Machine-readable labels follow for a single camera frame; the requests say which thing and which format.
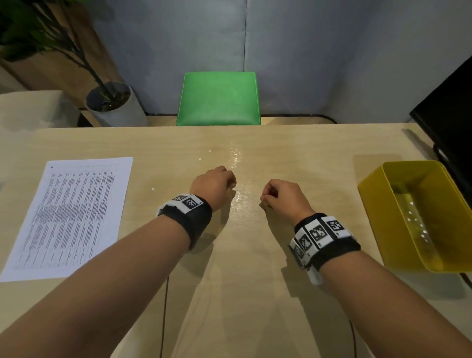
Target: gray pot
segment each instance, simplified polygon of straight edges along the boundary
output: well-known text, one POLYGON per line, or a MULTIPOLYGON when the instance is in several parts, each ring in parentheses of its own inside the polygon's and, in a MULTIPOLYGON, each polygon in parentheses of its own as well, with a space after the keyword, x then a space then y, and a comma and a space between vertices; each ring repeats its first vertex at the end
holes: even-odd
POLYGON ((100 111, 103 97, 100 87, 95 87, 89 92, 85 99, 85 105, 89 112, 103 127, 145 127, 148 126, 146 115, 130 86, 122 82, 111 81, 105 84, 111 92, 130 92, 125 104, 120 108, 109 112, 100 111))

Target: floor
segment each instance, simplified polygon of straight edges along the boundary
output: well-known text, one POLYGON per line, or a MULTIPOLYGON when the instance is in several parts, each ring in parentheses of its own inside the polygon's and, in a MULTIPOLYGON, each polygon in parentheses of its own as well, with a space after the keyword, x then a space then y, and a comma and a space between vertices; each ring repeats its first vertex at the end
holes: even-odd
MULTIPOLYGON (((88 112, 82 111, 82 114, 88 119, 94 127, 100 127, 100 124, 88 112)), ((172 127, 176 125, 176 116, 148 116, 151 127, 172 127)), ((261 125, 287 125, 287 124, 333 124, 329 119, 323 117, 261 117, 261 125)))

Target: forearm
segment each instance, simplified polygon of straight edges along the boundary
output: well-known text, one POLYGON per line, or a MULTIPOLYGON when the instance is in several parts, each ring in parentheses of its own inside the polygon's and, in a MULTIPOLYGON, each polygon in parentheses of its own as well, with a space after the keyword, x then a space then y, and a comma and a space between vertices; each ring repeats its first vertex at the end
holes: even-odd
POLYGON ((325 263, 327 287, 378 357, 470 357, 472 343, 362 251, 325 263))
POLYGON ((10 326, 0 336, 2 350, 11 347, 18 357, 15 340, 33 341, 25 349, 50 356, 48 342, 60 336, 64 356, 87 345, 112 351, 189 243, 177 222, 164 215, 152 220, 82 266, 10 326))

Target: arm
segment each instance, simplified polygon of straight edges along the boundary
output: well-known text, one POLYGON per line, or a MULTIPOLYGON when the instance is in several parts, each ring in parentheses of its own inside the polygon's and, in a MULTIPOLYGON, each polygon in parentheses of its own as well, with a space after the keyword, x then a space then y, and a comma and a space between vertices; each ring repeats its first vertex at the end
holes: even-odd
MULTIPOLYGON (((296 183, 273 179, 261 200, 293 226, 315 213, 296 183)), ((320 274, 376 356, 472 355, 472 342, 366 253, 356 251, 333 258, 320 268, 320 274)))
MULTIPOLYGON (((197 177, 190 193, 218 210, 236 185, 224 167, 197 177)), ((180 258, 190 239, 165 215, 78 269, 0 335, 5 357, 109 357, 180 258)))

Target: paper sheet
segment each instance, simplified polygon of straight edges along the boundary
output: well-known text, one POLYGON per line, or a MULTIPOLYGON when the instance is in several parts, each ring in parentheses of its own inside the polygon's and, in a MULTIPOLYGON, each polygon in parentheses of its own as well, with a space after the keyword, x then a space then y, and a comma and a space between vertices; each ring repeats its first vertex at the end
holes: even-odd
POLYGON ((0 281, 67 277, 115 243, 132 163, 47 162, 0 281))

